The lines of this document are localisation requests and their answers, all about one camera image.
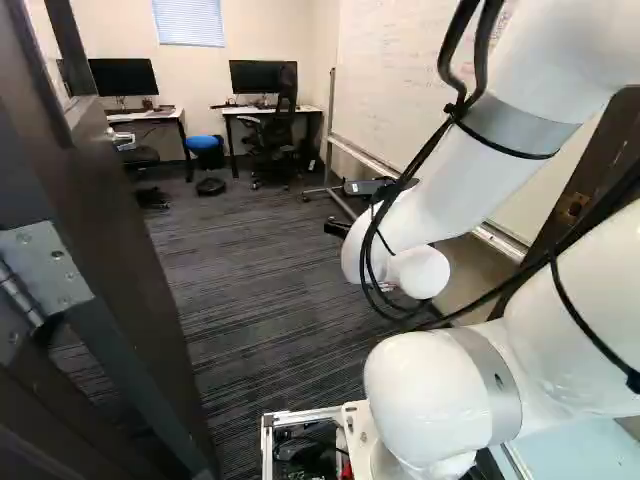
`silver band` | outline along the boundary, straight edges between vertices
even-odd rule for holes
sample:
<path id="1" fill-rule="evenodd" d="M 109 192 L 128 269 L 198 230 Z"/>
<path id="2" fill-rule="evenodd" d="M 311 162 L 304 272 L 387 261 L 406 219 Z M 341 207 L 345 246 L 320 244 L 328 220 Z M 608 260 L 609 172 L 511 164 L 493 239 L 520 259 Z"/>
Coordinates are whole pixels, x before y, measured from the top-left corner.
<path id="1" fill-rule="evenodd" d="M 522 405 L 509 367 L 489 340 L 474 330 L 460 327 L 446 332 L 465 349 L 484 381 L 491 409 L 489 445 L 513 440 L 522 427 Z"/>
<path id="2" fill-rule="evenodd" d="M 551 155 L 580 127 L 536 117 L 484 93 L 462 123 L 481 137 L 518 152 Z"/>

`whiteboard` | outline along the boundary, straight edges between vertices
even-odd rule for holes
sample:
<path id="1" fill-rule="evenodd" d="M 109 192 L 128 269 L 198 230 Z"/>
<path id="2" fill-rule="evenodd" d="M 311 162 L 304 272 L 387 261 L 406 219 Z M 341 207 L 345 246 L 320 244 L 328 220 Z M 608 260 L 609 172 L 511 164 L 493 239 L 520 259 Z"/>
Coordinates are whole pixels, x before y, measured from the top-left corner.
<path id="1" fill-rule="evenodd" d="M 340 2 L 332 131 L 402 171 L 445 119 L 456 92 L 439 77 L 440 45 L 456 0 Z M 500 13 L 492 47 L 514 1 Z M 472 90 L 473 32 L 465 32 L 454 71 Z"/>
<path id="2" fill-rule="evenodd" d="M 508 0 L 493 33 L 499 41 L 518 0 Z M 442 124 L 456 92 L 437 72 L 440 45 L 457 0 L 343 0 L 332 134 L 402 171 Z M 454 72 L 472 90 L 473 32 L 460 43 Z M 490 222 L 526 245 L 535 240 L 591 138 L 586 124 L 561 152 L 507 199 Z"/>

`screw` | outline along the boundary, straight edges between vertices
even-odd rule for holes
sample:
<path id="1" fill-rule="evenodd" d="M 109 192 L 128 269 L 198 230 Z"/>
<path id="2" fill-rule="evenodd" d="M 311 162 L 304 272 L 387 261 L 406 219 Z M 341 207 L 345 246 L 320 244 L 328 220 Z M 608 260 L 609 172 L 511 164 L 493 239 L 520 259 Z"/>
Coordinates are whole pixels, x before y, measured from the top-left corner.
<path id="1" fill-rule="evenodd" d="M 29 235 L 28 233 L 19 233 L 18 235 L 16 235 L 16 240 L 23 245 L 26 245 L 31 241 L 31 235 Z"/>

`black cable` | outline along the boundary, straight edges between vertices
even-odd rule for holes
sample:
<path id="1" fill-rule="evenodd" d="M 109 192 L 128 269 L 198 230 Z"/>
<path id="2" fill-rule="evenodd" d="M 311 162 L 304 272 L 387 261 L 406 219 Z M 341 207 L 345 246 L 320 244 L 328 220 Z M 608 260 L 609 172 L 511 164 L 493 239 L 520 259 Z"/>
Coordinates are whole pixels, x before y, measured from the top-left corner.
<path id="1" fill-rule="evenodd" d="M 415 158 L 411 161 L 409 166 L 400 175 L 397 182 L 394 185 L 389 187 L 389 194 L 387 198 L 382 202 L 382 205 L 380 205 L 380 208 L 376 212 L 373 218 L 373 221 L 369 225 L 369 228 L 367 229 L 364 235 L 364 239 L 362 241 L 362 248 L 360 249 L 360 264 L 359 264 L 360 283 L 362 285 L 365 297 L 369 301 L 369 304 L 372 306 L 372 308 L 376 312 L 378 312 L 381 316 L 383 316 L 384 318 L 387 318 L 388 320 L 393 320 L 397 322 L 409 320 L 410 318 L 414 317 L 418 313 L 422 312 L 425 309 L 425 307 L 429 306 L 431 302 L 430 300 L 421 300 L 417 306 L 412 308 L 407 308 L 407 307 L 403 307 L 401 305 L 395 304 L 395 302 L 390 300 L 387 297 L 387 295 L 385 295 L 385 293 L 380 288 L 380 285 L 378 285 L 375 274 L 373 272 L 373 266 L 371 263 L 371 246 L 373 244 L 373 238 L 375 237 L 378 231 L 378 227 L 382 219 L 384 218 L 384 216 L 387 214 L 387 212 L 393 205 L 393 202 L 396 200 L 396 198 L 398 198 L 398 195 L 400 195 L 400 192 L 402 192 L 402 190 L 404 189 L 408 181 L 413 177 L 415 172 L 420 168 L 420 166 L 423 164 L 426 158 L 431 154 L 431 152 L 438 145 L 438 142 L 447 132 L 451 124 L 452 124 L 452 119 L 447 118 L 447 120 L 445 120 L 445 122 L 440 126 L 438 130 L 436 130 L 436 132 L 431 136 L 431 138 L 427 141 L 427 143 L 425 143 L 424 146 L 420 149 L 420 151 L 415 156 Z M 367 272 L 369 274 L 370 283 L 368 283 L 366 280 L 365 265 L 366 265 Z M 406 315 L 402 317 L 395 317 L 385 312 L 384 310 L 382 310 L 376 304 L 375 300 L 371 296 L 369 292 L 369 285 L 373 287 L 374 291 L 378 294 L 378 296 L 383 300 L 384 303 L 386 303 L 392 308 L 395 308 L 396 310 L 405 312 Z"/>
<path id="2" fill-rule="evenodd" d="M 613 350 L 609 348 L 609 346 L 604 343 L 604 341 L 598 337 L 598 335 L 591 329 L 591 327 L 584 321 L 578 310 L 575 308 L 571 300 L 569 299 L 569 295 L 567 295 L 567 291 L 564 289 L 564 285 L 560 280 L 560 273 L 558 272 L 558 261 L 553 252 L 549 253 L 549 267 L 551 268 L 551 276 L 553 278 L 553 284 L 556 287 L 556 291 L 558 292 L 558 296 L 564 305 L 564 308 L 567 310 L 573 321 L 576 325 L 582 330 L 591 343 L 600 350 L 607 360 L 613 363 L 616 367 L 618 367 L 622 373 L 627 376 L 627 386 L 631 389 L 631 391 L 635 394 L 640 394 L 640 372 L 627 364 L 624 360 L 622 360 Z"/>
<path id="3" fill-rule="evenodd" d="M 467 86 L 451 71 L 451 61 L 479 3 L 480 0 L 461 0 L 458 3 L 438 54 L 438 73 L 447 85 L 458 92 L 456 100 L 458 106 L 464 103 L 467 96 Z"/>
<path id="4" fill-rule="evenodd" d="M 453 123 L 458 121 L 462 116 L 464 116 L 471 105 L 473 105 L 473 103 L 478 98 L 480 98 L 482 93 L 484 93 L 487 85 L 487 65 L 491 32 L 503 3 L 503 0 L 486 0 L 486 3 L 482 10 L 474 44 L 476 89 L 467 100 L 464 100 L 467 88 L 464 83 L 457 77 L 455 77 L 455 75 L 453 75 L 453 73 L 451 72 L 451 60 L 460 42 L 460 39 L 462 38 L 462 35 L 464 34 L 464 31 L 479 4 L 479 0 L 462 0 L 458 5 L 451 24 L 449 25 L 449 28 L 445 35 L 440 54 L 438 56 L 438 72 L 440 73 L 440 76 L 445 81 L 445 83 L 449 84 L 458 91 L 458 99 L 456 105 L 447 105 L 447 107 L 445 107 L 445 111 L 450 114 L 449 118 L 445 120 L 441 127 L 425 143 L 425 145 L 422 147 L 420 152 L 418 152 L 409 166 L 404 170 L 404 172 L 402 172 L 402 174 L 398 178 L 397 183 L 394 186 L 394 189 L 390 190 L 390 194 L 387 196 L 387 198 L 385 198 L 385 200 L 382 202 L 382 205 L 376 212 L 376 215 L 370 223 L 369 228 L 367 229 L 367 232 L 365 233 L 365 236 L 363 238 L 362 248 L 360 250 L 359 264 L 360 282 L 362 284 L 362 289 L 371 307 L 378 314 L 388 320 L 392 320 L 394 322 L 404 322 L 406 320 L 409 320 L 417 314 L 423 312 L 431 302 L 430 300 L 421 300 L 414 307 L 404 307 L 402 305 L 396 304 L 391 299 L 389 299 L 385 292 L 383 292 L 380 288 L 380 285 L 378 284 L 373 272 L 373 266 L 371 262 L 371 249 L 374 237 L 376 234 L 378 234 L 387 251 L 389 251 L 390 253 L 393 252 L 388 246 L 386 240 L 384 240 L 384 236 L 380 232 L 379 227 L 382 219 L 390 210 L 391 206 L 397 199 L 400 192 L 404 189 L 408 181 L 415 175 L 426 158 L 433 152 L 449 127 Z M 368 273 L 369 275 L 370 282 L 367 282 L 366 280 L 365 267 L 366 273 Z M 403 315 L 396 316 L 380 308 L 375 299 L 372 297 L 369 291 L 370 288 L 373 289 L 378 298 L 382 299 L 382 301 L 387 306 L 393 308 L 394 310 L 403 312 Z"/>
<path id="5" fill-rule="evenodd" d="M 498 286 L 492 288 L 487 293 L 485 293 L 481 297 L 477 298 L 473 302 L 468 303 L 464 307 L 459 308 L 458 310 L 456 310 L 454 312 L 451 312 L 451 313 L 445 315 L 442 318 L 439 318 L 435 322 L 423 322 L 423 323 L 421 323 L 419 325 L 416 325 L 415 327 L 413 327 L 409 331 L 413 332 L 413 331 L 416 331 L 416 330 L 423 330 L 425 328 L 426 329 L 439 328 L 439 327 L 442 327 L 444 325 L 447 325 L 448 323 L 450 323 L 451 321 L 455 320 L 456 318 L 461 317 L 463 315 L 466 315 L 467 313 L 470 313 L 470 312 L 474 311 L 475 309 L 481 307 L 482 305 L 487 303 L 489 300 L 493 299 L 498 294 L 502 293 L 503 290 L 509 288 L 512 285 L 515 285 L 515 284 L 519 283 L 520 280 L 522 279 L 522 277 L 524 277 L 525 275 L 528 275 L 529 273 L 537 272 L 538 270 L 540 270 L 548 262 L 549 262 L 549 254 L 547 252 L 545 252 L 535 262 L 531 263 L 530 265 L 525 267 L 523 270 L 520 270 L 518 273 L 512 275 L 511 277 L 506 279 L 504 282 L 502 282 Z"/>
<path id="6" fill-rule="evenodd" d="M 476 88 L 465 102 L 465 108 L 473 105 L 487 89 L 489 81 L 489 45 L 491 32 L 498 20 L 504 0 L 485 0 L 482 13 L 478 20 L 478 29 L 473 43 L 473 69 L 476 78 Z"/>
<path id="7" fill-rule="evenodd" d="M 289 443 L 289 442 L 297 441 L 297 440 L 302 440 L 302 441 L 305 441 L 305 442 L 315 443 L 316 445 L 321 445 L 321 446 L 325 447 L 326 450 L 334 450 L 336 452 L 342 453 L 343 455 L 346 455 L 347 457 L 349 456 L 349 452 L 347 452 L 346 450 L 343 450 L 341 448 L 336 447 L 332 443 L 324 442 L 322 440 L 318 440 L 317 438 L 309 437 L 307 435 L 298 435 L 298 436 L 287 438 L 285 440 L 282 440 L 282 441 L 276 443 L 274 445 L 274 447 L 273 447 L 273 458 L 277 459 L 277 454 L 280 451 L 280 448 L 282 447 L 282 445 L 284 445 L 286 443 Z"/>
<path id="8" fill-rule="evenodd" d="M 147 138 L 147 137 L 149 136 L 149 134 L 150 134 L 151 132 L 156 131 L 158 128 L 160 128 L 160 127 L 153 127 L 153 128 L 150 128 L 149 130 L 147 130 L 146 132 L 144 132 L 144 135 L 141 135 L 141 136 L 140 136 L 140 138 L 138 138 L 138 139 L 137 139 L 137 141 L 144 140 L 145 138 Z"/>

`desk leg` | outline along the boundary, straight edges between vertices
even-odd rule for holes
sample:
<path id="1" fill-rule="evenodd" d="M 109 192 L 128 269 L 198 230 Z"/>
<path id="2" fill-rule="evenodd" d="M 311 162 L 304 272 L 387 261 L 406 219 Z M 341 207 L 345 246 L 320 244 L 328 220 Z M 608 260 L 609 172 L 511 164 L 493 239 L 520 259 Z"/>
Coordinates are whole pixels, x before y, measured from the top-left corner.
<path id="1" fill-rule="evenodd" d="M 195 166 L 193 164 L 191 154 L 189 153 L 189 149 L 187 148 L 187 136 L 184 133 L 184 125 L 182 125 L 182 121 L 179 118 L 176 120 L 176 122 L 178 123 L 180 140 L 182 140 L 182 150 L 184 151 L 185 180 L 187 181 L 187 183 L 191 183 L 193 182 L 193 172 L 195 170 Z"/>
<path id="2" fill-rule="evenodd" d="M 236 163 L 236 154 L 233 151 L 233 135 L 231 132 L 231 121 L 233 120 L 233 118 L 229 115 L 225 115 L 224 117 L 224 123 L 227 126 L 227 143 L 229 144 L 229 156 L 230 156 L 230 161 L 231 161 L 231 173 L 233 175 L 233 178 L 238 178 L 240 175 L 238 175 L 238 165 Z"/>
<path id="3" fill-rule="evenodd" d="M 304 139 L 304 156 L 305 156 L 305 160 L 307 161 L 307 164 L 305 165 L 305 170 L 306 170 L 311 160 L 317 160 L 319 158 L 318 149 L 316 148 L 316 144 L 315 144 L 315 137 L 316 137 L 316 134 L 318 133 L 318 124 L 320 122 L 318 122 L 318 119 L 317 119 L 318 115 L 308 113 L 305 116 L 307 117 L 306 118 L 307 129 L 306 129 L 305 139 Z"/>

